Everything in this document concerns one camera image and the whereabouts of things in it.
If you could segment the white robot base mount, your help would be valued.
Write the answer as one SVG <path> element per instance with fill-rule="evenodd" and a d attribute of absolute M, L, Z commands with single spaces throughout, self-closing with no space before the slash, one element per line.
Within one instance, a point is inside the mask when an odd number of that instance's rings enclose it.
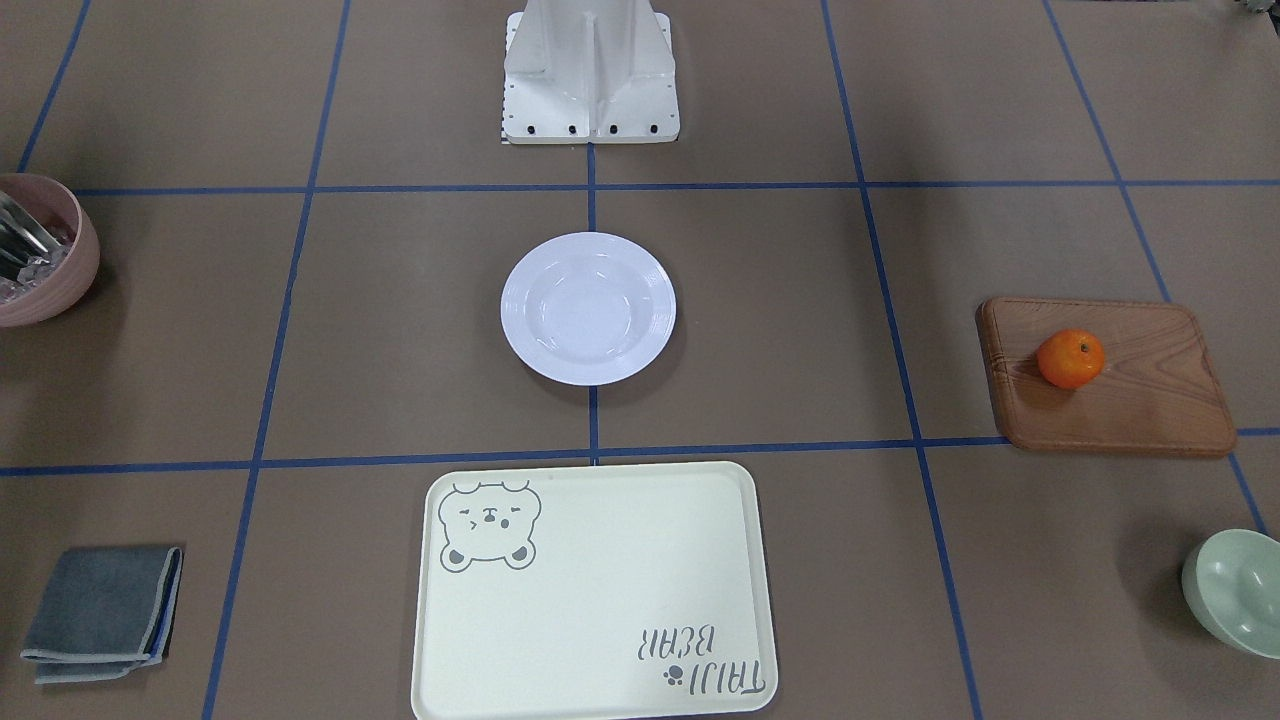
<path fill-rule="evenodd" d="M 529 1 L 504 35 L 512 145 L 669 143 L 681 133 L 671 20 L 649 1 Z"/>

